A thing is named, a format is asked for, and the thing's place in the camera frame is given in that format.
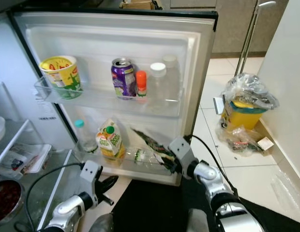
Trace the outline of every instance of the red food in bowl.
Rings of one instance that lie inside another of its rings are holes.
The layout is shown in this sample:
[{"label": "red food in bowl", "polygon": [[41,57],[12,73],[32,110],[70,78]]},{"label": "red food in bowl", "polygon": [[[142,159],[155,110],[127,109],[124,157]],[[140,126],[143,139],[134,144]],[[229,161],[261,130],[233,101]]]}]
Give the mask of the red food in bowl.
[{"label": "red food in bowl", "polygon": [[0,182],[0,220],[16,206],[21,196],[21,186],[13,180]]}]

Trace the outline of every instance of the baseboard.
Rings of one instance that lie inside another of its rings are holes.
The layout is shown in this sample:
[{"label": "baseboard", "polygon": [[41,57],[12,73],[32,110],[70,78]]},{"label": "baseboard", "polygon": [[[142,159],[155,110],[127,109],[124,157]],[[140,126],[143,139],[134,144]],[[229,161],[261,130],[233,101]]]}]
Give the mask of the baseboard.
[{"label": "baseboard", "polygon": [[[248,57],[264,57],[266,52],[249,52]],[[239,58],[240,52],[215,52],[210,58]]]},{"label": "baseboard", "polygon": [[260,119],[260,121],[255,126],[255,130],[261,135],[267,136],[274,143],[274,146],[269,150],[270,154],[274,158],[281,171],[289,177],[289,179],[293,182],[295,187],[298,189],[298,192],[300,193],[300,176],[287,159],[280,145],[278,145],[278,143],[273,139],[271,132],[267,129],[262,119]]}]

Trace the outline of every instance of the water bottle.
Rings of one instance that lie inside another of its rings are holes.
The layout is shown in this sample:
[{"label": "water bottle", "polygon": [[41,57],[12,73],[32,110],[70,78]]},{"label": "water bottle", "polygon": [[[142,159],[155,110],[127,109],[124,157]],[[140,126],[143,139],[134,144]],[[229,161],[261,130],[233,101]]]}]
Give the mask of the water bottle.
[{"label": "water bottle", "polygon": [[166,79],[166,66],[163,63],[150,65],[150,76],[147,82],[147,97],[153,110],[167,107],[169,90]]},{"label": "water bottle", "polygon": [[84,121],[82,119],[76,120],[75,126],[77,128],[77,137],[80,146],[89,153],[96,151],[98,146],[95,140],[95,135],[87,130],[84,126]]},{"label": "water bottle", "polygon": [[163,56],[162,61],[166,66],[166,79],[169,85],[169,98],[172,100],[178,100],[181,78],[177,56],[166,55]]}]

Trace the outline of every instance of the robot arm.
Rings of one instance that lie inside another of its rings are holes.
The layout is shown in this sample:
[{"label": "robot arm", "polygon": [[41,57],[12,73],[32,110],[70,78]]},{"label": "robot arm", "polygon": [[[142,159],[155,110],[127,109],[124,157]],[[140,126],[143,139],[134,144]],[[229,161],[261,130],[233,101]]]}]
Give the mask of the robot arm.
[{"label": "robot arm", "polygon": [[182,166],[182,175],[206,187],[206,195],[220,232],[264,232],[257,219],[241,204],[240,199],[223,182],[217,167],[198,162],[190,145],[182,137],[168,146]]},{"label": "robot arm", "polygon": [[103,182],[99,182],[98,178],[102,170],[102,166],[91,160],[85,163],[80,174],[81,189],[84,192],[60,203],[53,211],[53,218],[42,231],[73,232],[76,230],[80,218],[88,209],[95,208],[101,201],[110,205],[114,204],[103,193],[116,183],[118,176],[111,176]]}]

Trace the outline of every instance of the orange bottle cap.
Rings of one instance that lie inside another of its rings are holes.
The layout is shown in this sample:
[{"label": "orange bottle cap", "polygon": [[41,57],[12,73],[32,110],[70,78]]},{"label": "orange bottle cap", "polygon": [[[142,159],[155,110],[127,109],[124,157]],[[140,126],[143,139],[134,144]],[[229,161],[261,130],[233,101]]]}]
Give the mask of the orange bottle cap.
[{"label": "orange bottle cap", "polygon": [[145,71],[137,71],[136,72],[136,81],[137,81],[137,87],[139,88],[145,88],[147,86],[147,74]]}]

